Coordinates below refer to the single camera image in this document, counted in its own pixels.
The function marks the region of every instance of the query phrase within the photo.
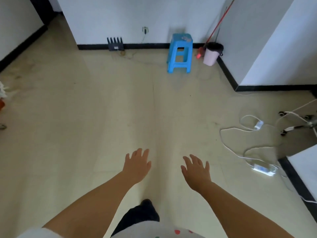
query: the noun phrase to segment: electrical outlet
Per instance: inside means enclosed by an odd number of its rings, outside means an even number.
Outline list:
[[[149,33],[149,28],[148,27],[142,27],[142,32],[144,34],[148,34]]]

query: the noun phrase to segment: person's left hand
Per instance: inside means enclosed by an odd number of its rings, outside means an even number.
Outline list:
[[[150,150],[146,149],[142,155],[142,149],[134,151],[131,155],[126,154],[122,172],[132,184],[137,184],[148,174],[151,161],[147,161]]]

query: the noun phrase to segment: trash can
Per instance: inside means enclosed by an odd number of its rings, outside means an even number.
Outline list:
[[[222,56],[224,46],[217,42],[210,42],[206,46],[206,52],[204,56],[204,64],[212,66],[215,64],[218,56]]]

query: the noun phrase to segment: blue plastic stool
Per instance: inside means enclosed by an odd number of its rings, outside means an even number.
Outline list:
[[[184,48],[184,51],[177,51],[177,48]],[[174,68],[186,68],[187,73],[191,71],[193,53],[193,39],[188,33],[174,33],[168,52],[167,72],[172,73]],[[176,62],[176,56],[184,56],[183,62]]]

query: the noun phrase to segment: white cloth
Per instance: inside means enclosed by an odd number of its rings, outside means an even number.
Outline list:
[[[144,221],[132,225],[115,234],[112,238],[203,238],[202,236],[182,228],[176,228],[156,221]],[[45,228],[30,229],[18,238],[62,238]]]

